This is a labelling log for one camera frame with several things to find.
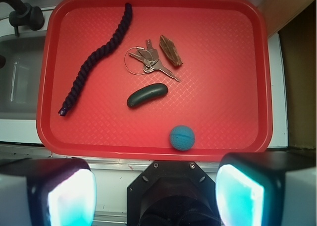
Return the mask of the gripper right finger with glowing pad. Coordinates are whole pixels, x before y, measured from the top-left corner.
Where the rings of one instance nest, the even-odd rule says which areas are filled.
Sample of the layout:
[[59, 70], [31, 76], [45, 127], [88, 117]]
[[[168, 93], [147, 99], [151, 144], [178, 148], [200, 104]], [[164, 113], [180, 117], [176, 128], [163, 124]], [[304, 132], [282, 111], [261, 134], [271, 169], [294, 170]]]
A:
[[226, 154], [216, 174], [215, 195], [226, 226], [315, 226], [316, 153]]

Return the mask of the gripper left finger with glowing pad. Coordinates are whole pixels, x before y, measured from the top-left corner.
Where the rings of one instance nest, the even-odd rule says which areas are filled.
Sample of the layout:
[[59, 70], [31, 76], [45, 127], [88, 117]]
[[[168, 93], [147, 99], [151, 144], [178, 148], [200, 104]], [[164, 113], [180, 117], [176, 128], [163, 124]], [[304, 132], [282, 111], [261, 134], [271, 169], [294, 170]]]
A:
[[2, 159], [2, 226], [90, 226], [95, 175], [84, 159]]

